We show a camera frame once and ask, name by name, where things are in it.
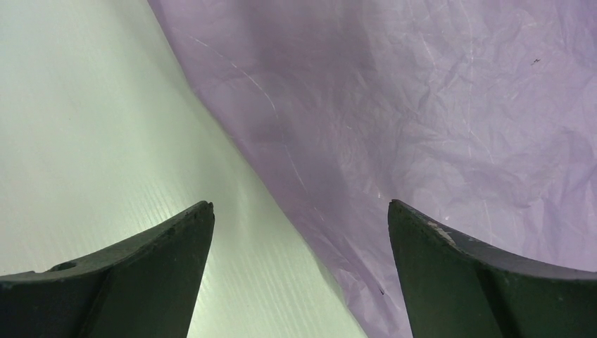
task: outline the crumpled purple paper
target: crumpled purple paper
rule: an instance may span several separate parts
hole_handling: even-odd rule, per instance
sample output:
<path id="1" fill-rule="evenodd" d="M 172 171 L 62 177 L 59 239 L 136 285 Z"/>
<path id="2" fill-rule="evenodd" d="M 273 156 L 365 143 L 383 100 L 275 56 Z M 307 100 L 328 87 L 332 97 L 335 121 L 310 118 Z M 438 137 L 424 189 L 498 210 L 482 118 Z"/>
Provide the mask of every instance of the crumpled purple paper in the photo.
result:
<path id="1" fill-rule="evenodd" d="M 597 270 L 597 1 L 149 3 L 369 337 L 411 335 L 391 199 Z"/>

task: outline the purple cloth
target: purple cloth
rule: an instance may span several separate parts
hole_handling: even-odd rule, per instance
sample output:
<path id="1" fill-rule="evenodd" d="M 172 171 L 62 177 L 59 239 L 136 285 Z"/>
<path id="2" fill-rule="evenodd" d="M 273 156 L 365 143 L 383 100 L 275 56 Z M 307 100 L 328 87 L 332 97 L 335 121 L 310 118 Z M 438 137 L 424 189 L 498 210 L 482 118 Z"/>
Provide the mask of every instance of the purple cloth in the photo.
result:
<path id="1" fill-rule="evenodd" d="M 369 337 L 411 335 L 391 199 L 597 270 L 597 1 L 149 3 Z"/>

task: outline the black plastic part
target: black plastic part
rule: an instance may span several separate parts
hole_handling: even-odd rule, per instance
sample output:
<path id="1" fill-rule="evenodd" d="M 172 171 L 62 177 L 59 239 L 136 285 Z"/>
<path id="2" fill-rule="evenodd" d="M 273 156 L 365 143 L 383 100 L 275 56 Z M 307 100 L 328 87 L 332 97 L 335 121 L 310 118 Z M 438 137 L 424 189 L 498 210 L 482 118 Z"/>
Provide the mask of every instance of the black plastic part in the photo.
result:
<path id="1" fill-rule="evenodd" d="M 215 217 L 201 202 L 45 273 L 0 277 L 0 337 L 186 337 Z"/>
<path id="2" fill-rule="evenodd" d="M 597 273 L 500 250 L 400 201 L 388 219 L 415 338 L 597 337 Z"/>

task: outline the wrinkled purple sheet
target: wrinkled purple sheet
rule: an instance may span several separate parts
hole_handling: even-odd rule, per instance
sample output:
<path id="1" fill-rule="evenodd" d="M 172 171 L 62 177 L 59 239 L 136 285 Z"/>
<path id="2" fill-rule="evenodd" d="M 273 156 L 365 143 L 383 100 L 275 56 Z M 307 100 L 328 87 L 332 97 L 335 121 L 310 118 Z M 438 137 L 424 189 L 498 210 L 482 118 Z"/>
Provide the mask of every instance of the wrinkled purple sheet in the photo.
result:
<path id="1" fill-rule="evenodd" d="M 391 199 L 597 270 L 597 1 L 149 3 L 369 337 L 411 335 Z"/>

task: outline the white surface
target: white surface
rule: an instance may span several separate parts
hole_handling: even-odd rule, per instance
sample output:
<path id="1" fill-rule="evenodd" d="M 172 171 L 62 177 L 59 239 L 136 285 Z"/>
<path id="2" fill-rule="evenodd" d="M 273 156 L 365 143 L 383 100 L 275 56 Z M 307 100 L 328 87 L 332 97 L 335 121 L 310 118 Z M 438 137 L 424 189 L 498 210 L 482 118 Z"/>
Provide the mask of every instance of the white surface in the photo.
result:
<path id="1" fill-rule="evenodd" d="M 364 337 L 195 99 L 145 1 L 0 0 L 0 274 L 43 271 L 200 200 L 190 337 Z"/>

